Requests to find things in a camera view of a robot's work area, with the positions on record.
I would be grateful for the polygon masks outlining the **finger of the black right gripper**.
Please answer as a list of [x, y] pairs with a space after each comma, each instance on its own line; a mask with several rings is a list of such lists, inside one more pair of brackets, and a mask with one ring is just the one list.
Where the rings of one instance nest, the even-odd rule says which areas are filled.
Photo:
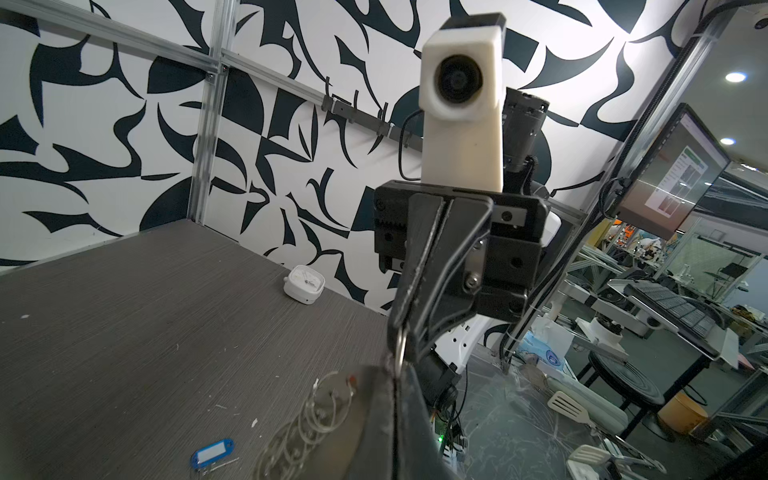
[[405, 265], [387, 328], [388, 346], [395, 348], [401, 333], [406, 342], [417, 343], [433, 303], [425, 287], [432, 247], [439, 236], [445, 202], [442, 197], [416, 193], [408, 202]]
[[475, 246], [490, 233], [493, 202], [486, 196], [440, 197], [445, 205], [425, 280], [433, 303], [418, 342], [406, 342], [408, 362], [419, 361], [441, 335], [475, 315], [482, 285], [485, 251]]

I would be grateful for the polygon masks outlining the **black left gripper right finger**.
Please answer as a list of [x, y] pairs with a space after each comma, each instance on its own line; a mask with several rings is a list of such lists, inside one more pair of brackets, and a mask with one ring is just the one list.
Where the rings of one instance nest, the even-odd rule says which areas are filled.
[[411, 365], [404, 365], [395, 380], [395, 478], [456, 479], [440, 454]]

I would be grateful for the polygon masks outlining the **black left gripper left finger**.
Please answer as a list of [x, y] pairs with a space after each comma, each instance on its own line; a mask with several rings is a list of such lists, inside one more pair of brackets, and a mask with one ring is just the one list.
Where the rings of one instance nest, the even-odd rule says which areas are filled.
[[386, 367], [367, 366], [372, 386], [363, 428], [345, 479], [394, 479], [396, 474], [396, 390]]

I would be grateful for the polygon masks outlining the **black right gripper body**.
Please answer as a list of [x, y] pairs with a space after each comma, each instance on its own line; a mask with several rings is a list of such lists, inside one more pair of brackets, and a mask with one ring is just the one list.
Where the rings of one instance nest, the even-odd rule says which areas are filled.
[[454, 197], [486, 196], [493, 202], [490, 233], [475, 249], [485, 251], [476, 313], [504, 321], [519, 318], [534, 287], [548, 209], [535, 196], [389, 181], [374, 193], [375, 250], [380, 262], [405, 265], [408, 202], [416, 193]]

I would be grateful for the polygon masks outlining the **blue key tag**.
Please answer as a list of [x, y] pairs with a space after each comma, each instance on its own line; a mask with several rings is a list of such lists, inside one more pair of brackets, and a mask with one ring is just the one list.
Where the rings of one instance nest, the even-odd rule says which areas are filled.
[[201, 470], [229, 456], [234, 450], [234, 441], [229, 438], [196, 450], [190, 457], [190, 467]]

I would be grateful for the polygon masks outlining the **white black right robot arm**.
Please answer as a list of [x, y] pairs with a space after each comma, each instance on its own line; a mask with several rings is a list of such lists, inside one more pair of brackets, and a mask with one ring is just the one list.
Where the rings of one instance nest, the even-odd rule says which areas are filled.
[[426, 405], [446, 412], [457, 396], [460, 360], [437, 350], [443, 335], [468, 352], [469, 320], [516, 323], [534, 291], [549, 209], [532, 193], [532, 151], [548, 102], [509, 89], [502, 108], [501, 192], [389, 181], [374, 192], [374, 250], [400, 280], [388, 346], [405, 347]]

